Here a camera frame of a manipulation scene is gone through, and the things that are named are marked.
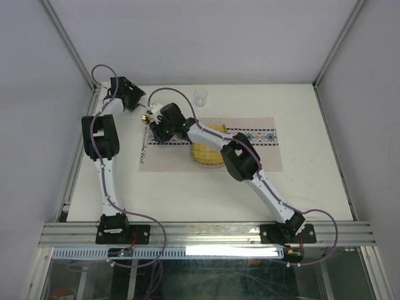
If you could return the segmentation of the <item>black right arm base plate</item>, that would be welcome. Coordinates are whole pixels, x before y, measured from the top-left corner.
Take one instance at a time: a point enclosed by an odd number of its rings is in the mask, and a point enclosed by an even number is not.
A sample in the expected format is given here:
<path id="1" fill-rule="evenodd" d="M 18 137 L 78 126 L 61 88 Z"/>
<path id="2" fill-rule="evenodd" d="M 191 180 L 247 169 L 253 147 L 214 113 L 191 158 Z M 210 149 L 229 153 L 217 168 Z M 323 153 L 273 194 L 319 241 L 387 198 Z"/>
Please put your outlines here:
<path id="1" fill-rule="evenodd" d="M 288 230 L 280 228 L 277 224 L 262 224 L 259 226 L 261 244 L 278 244 L 288 246 L 290 244 L 316 244 L 314 226 L 306 224 L 305 228 L 296 236 Z"/>

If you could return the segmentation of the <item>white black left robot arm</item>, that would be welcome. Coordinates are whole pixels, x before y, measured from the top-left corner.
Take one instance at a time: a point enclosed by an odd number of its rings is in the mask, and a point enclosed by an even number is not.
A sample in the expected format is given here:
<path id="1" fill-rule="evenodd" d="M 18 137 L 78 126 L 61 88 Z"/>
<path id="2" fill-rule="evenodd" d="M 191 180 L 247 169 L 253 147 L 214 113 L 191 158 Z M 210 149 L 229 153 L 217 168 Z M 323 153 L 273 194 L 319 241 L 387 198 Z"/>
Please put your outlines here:
<path id="1" fill-rule="evenodd" d="M 132 234 L 123 205 L 116 196 L 114 170 L 120 143 L 115 119 L 124 112 L 133 112 L 145 92 L 123 76 L 112 77 L 110 83 L 101 108 L 82 117 L 81 127 L 84 151 L 95 165 L 101 187 L 102 214 L 97 235 L 123 243 Z"/>

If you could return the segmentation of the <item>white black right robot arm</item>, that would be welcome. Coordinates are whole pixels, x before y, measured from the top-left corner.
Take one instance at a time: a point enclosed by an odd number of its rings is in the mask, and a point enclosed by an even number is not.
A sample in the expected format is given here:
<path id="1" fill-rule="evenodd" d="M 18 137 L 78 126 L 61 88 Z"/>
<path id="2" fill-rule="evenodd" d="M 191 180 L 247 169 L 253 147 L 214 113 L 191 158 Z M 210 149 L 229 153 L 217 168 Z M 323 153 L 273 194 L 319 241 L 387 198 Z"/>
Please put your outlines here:
<path id="1" fill-rule="evenodd" d="M 148 126 L 158 143 L 164 144 L 176 136 L 219 151 L 231 177 L 247 184 L 272 212 L 281 238 L 293 242 L 301 236 L 306 224 L 304 216 L 290 207 L 269 182 L 259 155 L 244 134 L 224 134 L 194 117 L 186 119 L 175 103 L 152 104 L 147 113 Z"/>

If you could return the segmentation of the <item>patterned white placemat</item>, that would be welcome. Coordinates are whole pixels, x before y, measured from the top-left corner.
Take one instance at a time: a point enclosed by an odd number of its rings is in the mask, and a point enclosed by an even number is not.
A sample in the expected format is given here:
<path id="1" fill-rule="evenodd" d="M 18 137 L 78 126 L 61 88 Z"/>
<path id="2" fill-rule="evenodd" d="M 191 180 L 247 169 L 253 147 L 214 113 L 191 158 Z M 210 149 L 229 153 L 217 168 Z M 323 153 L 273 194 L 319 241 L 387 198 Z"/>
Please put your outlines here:
<path id="1" fill-rule="evenodd" d="M 243 133 L 261 158 L 266 171 L 282 171 L 277 129 L 272 117 L 202 118 L 204 125 L 236 135 Z M 206 155 L 196 154 L 198 145 L 174 136 L 161 145 L 146 129 L 143 138 L 139 170 L 141 172 L 225 172 L 219 152 L 202 147 Z"/>

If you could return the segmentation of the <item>gold spoon green handle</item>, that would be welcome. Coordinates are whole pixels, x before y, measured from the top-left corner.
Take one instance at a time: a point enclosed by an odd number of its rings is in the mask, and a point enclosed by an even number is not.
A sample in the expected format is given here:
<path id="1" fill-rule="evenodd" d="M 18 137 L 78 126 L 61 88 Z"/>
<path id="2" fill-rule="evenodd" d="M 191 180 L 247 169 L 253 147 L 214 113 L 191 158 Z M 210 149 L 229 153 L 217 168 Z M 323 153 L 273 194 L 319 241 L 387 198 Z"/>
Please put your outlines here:
<path id="1" fill-rule="evenodd" d="M 149 124 L 151 124 L 154 120 L 153 120 L 153 118 L 152 118 L 150 115 L 145 114 L 145 115 L 142 116 L 141 121 L 142 121 L 145 125 L 149 125 Z"/>

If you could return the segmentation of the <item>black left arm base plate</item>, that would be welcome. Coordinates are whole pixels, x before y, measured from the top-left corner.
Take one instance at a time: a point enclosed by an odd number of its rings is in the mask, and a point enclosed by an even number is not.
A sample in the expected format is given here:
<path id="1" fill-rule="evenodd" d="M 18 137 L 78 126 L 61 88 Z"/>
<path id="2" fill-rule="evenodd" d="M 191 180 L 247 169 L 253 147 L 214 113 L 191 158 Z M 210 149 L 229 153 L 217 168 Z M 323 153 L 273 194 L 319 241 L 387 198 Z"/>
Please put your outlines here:
<path id="1" fill-rule="evenodd" d="M 147 245 L 149 244 L 150 225 L 129 225 L 125 229 L 105 229 L 97 231 L 96 244 Z"/>

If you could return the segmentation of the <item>yellow woven pattern plate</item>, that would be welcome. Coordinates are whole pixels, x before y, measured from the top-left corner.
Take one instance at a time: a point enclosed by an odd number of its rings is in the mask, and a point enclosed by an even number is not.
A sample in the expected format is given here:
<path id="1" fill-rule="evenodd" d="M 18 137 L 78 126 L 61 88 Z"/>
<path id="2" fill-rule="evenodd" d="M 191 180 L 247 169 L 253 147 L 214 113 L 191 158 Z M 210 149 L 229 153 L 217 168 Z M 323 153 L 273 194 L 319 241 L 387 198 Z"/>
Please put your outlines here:
<path id="1" fill-rule="evenodd" d="M 215 151 L 212 148 L 198 142 L 191 142 L 191 158 L 200 166 L 224 166 L 224 160 L 219 151 Z"/>

